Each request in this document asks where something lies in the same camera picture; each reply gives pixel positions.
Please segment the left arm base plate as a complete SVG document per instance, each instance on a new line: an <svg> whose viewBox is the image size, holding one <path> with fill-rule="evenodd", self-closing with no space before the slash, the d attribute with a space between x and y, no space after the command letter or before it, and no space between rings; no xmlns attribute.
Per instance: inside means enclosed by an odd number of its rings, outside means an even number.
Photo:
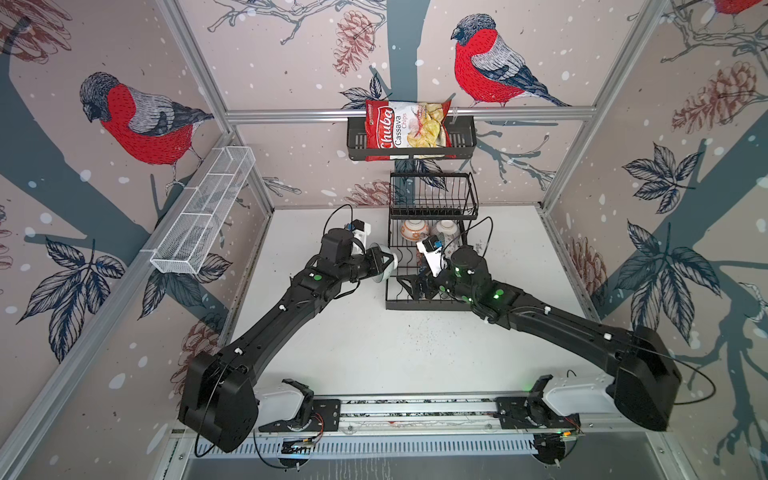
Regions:
<svg viewBox="0 0 768 480"><path fill-rule="evenodd" d="M341 401L314 399L310 406L300 406L296 415L288 420L276 420L257 427L259 433L317 434L339 429Z"/></svg>

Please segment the pink striped bowl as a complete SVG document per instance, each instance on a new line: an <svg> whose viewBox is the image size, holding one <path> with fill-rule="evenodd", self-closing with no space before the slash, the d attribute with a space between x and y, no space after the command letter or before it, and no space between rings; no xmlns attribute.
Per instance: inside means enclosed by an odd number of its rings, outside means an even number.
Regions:
<svg viewBox="0 0 768 480"><path fill-rule="evenodd" d="M444 244L448 244L459 233L459 226L453 220L440 220L434 225L434 234L442 238Z"/></svg>

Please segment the orange floral bowl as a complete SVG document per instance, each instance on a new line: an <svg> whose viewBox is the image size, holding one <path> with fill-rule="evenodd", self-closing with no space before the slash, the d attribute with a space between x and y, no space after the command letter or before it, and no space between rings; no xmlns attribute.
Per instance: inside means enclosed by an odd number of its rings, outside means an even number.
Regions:
<svg viewBox="0 0 768 480"><path fill-rule="evenodd" d="M425 220L406 219L400 226L400 236L409 242L418 242L430 233L430 227Z"/></svg>

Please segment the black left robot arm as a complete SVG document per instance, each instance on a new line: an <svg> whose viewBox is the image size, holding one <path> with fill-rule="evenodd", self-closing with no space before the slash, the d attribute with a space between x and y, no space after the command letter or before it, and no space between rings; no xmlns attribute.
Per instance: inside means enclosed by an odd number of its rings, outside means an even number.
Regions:
<svg viewBox="0 0 768 480"><path fill-rule="evenodd" d="M314 393L307 385L285 379L274 390L258 389L259 378L302 326L343 297L344 283L381 282L396 266L395 254L377 244L364 246L347 228L326 232L319 253L253 327L217 353L202 352L190 361L179 421L226 453L264 425L310 426Z"/></svg>

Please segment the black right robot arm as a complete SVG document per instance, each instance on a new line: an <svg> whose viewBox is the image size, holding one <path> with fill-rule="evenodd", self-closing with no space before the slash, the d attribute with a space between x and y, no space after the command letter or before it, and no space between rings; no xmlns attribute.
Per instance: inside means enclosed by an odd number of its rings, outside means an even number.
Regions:
<svg viewBox="0 0 768 480"><path fill-rule="evenodd" d="M468 305L489 324L546 340L599 367L612 378L607 396L619 413L647 430L668 428L682 376L656 331L602 325L552 307L493 279L486 259L470 246L451 257L441 244L417 247L430 267L432 291Z"/></svg>

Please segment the teal dashed bowl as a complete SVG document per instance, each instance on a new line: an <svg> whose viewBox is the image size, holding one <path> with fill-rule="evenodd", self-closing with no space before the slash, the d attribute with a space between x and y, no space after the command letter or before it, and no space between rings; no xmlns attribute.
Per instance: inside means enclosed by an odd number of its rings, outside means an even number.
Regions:
<svg viewBox="0 0 768 480"><path fill-rule="evenodd" d="M388 247L374 243L369 248L372 255L372 280L381 283L387 280L398 267L398 257Z"/></svg>

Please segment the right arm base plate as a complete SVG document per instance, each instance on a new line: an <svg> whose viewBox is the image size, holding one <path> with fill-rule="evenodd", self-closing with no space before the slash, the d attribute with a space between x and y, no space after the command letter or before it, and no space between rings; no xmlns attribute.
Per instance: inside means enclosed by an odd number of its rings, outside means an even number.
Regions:
<svg viewBox="0 0 768 480"><path fill-rule="evenodd" d="M494 415L503 430L558 429L579 430L578 414L561 416L541 399L528 397L497 397Z"/></svg>

